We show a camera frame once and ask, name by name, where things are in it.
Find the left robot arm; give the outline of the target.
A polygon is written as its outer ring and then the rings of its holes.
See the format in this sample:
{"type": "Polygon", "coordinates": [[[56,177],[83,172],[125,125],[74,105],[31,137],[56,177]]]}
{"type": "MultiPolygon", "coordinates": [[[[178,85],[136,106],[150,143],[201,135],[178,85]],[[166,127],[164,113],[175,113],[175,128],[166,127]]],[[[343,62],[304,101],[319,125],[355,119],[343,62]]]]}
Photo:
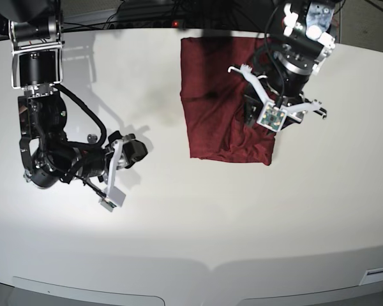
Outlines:
{"type": "Polygon", "coordinates": [[[235,68],[247,81],[244,122],[278,133],[302,123],[307,113],[327,110],[303,89],[335,49],[330,34],[336,1],[282,1],[267,21],[264,42],[249,64],[235,68]]]}

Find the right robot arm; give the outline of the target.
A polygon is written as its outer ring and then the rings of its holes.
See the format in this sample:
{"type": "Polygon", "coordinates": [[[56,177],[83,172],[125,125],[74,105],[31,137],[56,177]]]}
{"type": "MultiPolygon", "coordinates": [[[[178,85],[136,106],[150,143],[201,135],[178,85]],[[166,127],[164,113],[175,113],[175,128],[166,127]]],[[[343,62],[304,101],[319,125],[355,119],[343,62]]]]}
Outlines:
{"type": "Polygon", "coordinates": [[[27,182],[43,189],[74,179],[89,184],[113,170],[131,168],[147,156],[134,134],[107,134],[99,117],[61,82],[63,15],[59,1],[0,1],[12,47],[12,81],[18,98],[19,149],[27,182]],[[70,141],[64,130],[70,98],[99,128],[86,142],[70,141]]]}

